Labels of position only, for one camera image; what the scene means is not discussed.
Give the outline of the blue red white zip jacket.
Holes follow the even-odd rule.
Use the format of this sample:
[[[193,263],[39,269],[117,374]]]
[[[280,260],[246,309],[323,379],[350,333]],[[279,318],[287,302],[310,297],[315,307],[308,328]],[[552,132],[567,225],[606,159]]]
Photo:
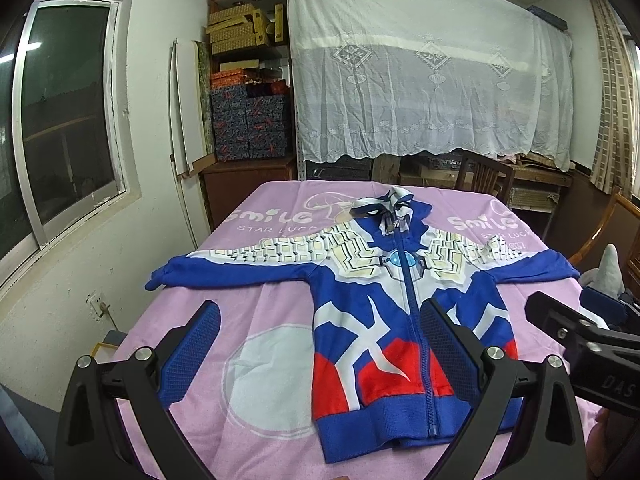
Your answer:
[[[324,458],[344,462],[392,445],[447,443],[468,409],[420,329],[435,299],[485,346],[516,356],[503,285],[576,278],[567,258],[510,239],[515,218],[480,193],[393,186],[347,219],[310,234],[171,258],[148,289],[230,288],[302,281],[314,317],[311,416]]]

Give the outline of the pink printed bed sheet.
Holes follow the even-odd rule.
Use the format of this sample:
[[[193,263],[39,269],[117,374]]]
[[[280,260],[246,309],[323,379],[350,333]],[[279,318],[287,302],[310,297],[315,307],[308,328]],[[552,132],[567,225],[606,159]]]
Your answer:
[[[374,182],[273,182],[260,186],[198,250],[240,248],[274,236],[310,234],[345,220],[352,204],[383,195]],[[510,239],[548,248],[516,214]],[[323,455],[311,416],[312,304],[302,281],[215,289],[162,286],[119,349],[131,356],[183,325],[206,300],[220,310],[220,332],[184,398],[170,411],[209,471],[221,479],[421,479],[447,443],[397,445],[335,464]],[[576,278],[503,285],[518,344],[513,359],[541,361],[558,344],[526,321],[524,304],[545,292],[579,304]]]

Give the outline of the beige checked curtain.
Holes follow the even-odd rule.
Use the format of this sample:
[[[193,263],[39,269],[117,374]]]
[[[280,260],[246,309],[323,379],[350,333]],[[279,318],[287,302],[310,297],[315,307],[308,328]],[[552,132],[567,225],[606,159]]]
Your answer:
[[[596,23],[602,96],[591,183],[630,197],[636,174],[637,85],[617,15],[608,0],[589,0]]]

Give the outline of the dark wooden chair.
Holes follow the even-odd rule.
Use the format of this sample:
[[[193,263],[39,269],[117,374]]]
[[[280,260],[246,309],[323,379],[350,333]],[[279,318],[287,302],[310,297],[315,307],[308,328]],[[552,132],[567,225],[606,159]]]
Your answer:
[[[484,155],[462,151],[461,165],[454,185],[457,191],[465,189],[466,176],[469,172],[472,174],[469,187],[471,192],[494,196],[503,205],[509,205],[515,178],[515,170],[511,165]]]

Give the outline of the brown wooden cabinet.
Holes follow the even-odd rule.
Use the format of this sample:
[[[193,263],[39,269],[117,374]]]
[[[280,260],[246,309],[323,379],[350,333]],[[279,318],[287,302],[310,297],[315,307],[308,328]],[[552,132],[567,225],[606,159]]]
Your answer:
[[[242,204],[258,186],[296,179],[293,156],[214,162],[200,172],[207,217],[212,230]]]

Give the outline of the stack of patterned boxes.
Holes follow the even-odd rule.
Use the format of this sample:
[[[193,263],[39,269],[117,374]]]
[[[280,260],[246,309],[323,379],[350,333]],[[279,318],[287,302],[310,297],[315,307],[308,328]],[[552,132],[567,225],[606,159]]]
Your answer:
[[[214,73],[210,84],[216,159],[236,162],[288,154],[290,88],[279,72],[224,70]]]

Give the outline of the white lace curtain cloth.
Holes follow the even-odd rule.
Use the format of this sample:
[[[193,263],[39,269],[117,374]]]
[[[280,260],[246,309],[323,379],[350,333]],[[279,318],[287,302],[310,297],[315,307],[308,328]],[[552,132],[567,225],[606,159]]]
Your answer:
[[[506,0],[286,0],[307,162],[462,148],[570,166],[572,44]]]

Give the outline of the yellow cardboard boxes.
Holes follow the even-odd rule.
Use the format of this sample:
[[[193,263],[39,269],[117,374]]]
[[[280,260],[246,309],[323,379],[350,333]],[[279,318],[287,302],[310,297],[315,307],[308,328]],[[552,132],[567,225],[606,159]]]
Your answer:
[[[244,3],[209,14],[206,35],[212,55],[271,47],[285,42],[285,7],[277,3],[270,18],[254,4]]]

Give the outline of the wall power socket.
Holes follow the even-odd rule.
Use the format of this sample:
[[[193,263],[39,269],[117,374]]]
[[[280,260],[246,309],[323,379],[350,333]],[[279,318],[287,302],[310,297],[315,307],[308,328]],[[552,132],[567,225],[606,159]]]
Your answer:
[[[87,297],[86,303],[96,318],[103,318],[110,308],[103,292],[92,292]]]

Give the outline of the aluminium frame window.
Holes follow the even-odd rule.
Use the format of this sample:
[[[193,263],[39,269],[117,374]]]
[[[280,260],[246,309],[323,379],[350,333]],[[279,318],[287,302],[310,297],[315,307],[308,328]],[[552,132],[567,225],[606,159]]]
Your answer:
[[[34,0],[1,48],[1,278],[131,188],[132,0]]]

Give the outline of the white boards against wall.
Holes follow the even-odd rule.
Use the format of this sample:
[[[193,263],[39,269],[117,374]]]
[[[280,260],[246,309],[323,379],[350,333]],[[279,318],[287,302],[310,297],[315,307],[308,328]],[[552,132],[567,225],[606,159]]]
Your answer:
[[[170,137],[176,175],[190,178],[215,161],[206,44],[176,39],[169,62]]]

